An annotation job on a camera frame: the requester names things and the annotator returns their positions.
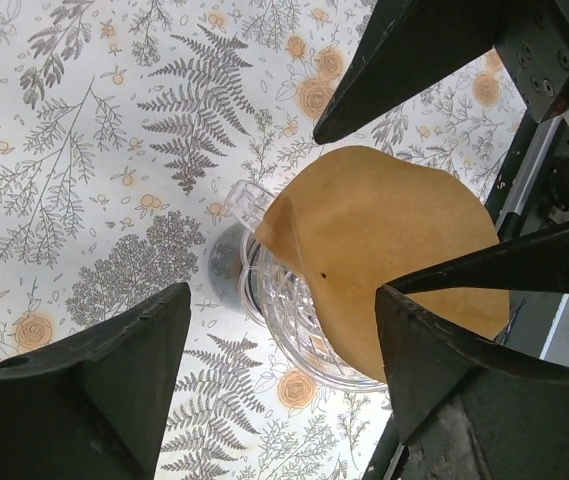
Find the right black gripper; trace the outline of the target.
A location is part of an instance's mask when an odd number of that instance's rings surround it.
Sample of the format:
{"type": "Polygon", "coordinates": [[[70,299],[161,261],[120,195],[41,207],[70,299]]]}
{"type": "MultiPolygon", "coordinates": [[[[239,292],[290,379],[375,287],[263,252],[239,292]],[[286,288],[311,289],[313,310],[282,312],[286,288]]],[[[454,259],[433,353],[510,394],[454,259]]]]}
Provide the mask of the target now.
{"type": "Polygon", "coordinates": [[[377,2],[314,141],[347,137],[485,53],[494,40],[526,105],[493,187],[496,222],[568,220],[569,1],[377,2]]]}

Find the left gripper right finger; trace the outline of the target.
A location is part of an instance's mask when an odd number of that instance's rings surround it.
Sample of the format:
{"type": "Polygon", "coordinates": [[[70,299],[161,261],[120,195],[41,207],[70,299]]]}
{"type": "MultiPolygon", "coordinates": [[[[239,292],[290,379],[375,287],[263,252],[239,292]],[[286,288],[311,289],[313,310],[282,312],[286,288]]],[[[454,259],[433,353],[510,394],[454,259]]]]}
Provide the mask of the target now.
{"type": "Polygon", "coordinates": [[[569,367],[481,337],[383,286],[380,348],[402,479],[569,479],[569,367]]]}

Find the brown paper coffee filter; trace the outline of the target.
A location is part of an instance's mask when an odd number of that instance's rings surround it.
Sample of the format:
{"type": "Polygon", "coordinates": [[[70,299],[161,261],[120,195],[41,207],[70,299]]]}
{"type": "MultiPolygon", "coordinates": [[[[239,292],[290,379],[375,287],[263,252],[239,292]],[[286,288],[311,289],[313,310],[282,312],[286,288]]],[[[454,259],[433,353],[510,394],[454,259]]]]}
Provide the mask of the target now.
{"type": "Polygon", "coordinates": [[[334,351],[377,381],[385,378],[378,288],[498,243],[483,203],[453,175],[366,146],[309,164],[270,205],[256,237],[306,282],[334,351]]]}

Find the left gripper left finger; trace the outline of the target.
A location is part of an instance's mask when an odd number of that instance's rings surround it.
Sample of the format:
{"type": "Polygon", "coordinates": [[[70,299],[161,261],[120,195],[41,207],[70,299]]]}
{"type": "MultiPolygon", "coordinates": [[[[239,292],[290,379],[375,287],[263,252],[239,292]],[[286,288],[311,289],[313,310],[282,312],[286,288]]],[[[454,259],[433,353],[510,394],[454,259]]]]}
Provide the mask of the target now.
{"type": "Polygon", "coordinates": [[[151,479],[191,319],[173,284],[0,362],[0,479],[151,479]]]}

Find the glass coffee carafe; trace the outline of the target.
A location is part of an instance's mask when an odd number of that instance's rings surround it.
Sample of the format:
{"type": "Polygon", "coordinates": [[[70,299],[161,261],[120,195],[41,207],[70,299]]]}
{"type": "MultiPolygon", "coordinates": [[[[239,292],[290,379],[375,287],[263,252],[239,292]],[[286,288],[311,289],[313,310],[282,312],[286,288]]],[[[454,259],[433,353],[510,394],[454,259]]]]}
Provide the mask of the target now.
{"type": "Polygon", "coordinates": [[[222,232],[211,247],[208,278],[219,304],[256,319],[255,266],[259,245],[253,234],[240,223],[222,232]]]}

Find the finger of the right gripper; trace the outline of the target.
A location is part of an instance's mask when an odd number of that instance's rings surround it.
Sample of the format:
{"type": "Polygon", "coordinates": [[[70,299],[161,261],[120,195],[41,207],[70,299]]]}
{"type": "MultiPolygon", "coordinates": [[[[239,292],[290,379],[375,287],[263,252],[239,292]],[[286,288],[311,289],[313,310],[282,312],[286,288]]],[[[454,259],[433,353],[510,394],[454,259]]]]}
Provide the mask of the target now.
{"type": "Polygon", "coordinates": [[[569,294],[569,222],[410,273],[388,285],[404,294],[461,287],[569,294]]]}

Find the clear glass dripper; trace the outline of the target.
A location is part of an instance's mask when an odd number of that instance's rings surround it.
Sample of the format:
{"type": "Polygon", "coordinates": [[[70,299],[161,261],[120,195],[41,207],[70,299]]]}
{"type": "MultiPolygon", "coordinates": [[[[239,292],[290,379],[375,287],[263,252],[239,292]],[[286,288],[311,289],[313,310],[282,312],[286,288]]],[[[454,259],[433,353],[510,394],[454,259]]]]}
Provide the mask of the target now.
{"type": "Polygon", "coordinates": [[[255,238],[275,196],[248,180],[233,184],[225,206],[243,228],[238,293],[250,318],[266,327],[285,357],[328,387],[349,393],[381,392],[380,383],[348,365],[330,346],[301,278],[255,238]]]}

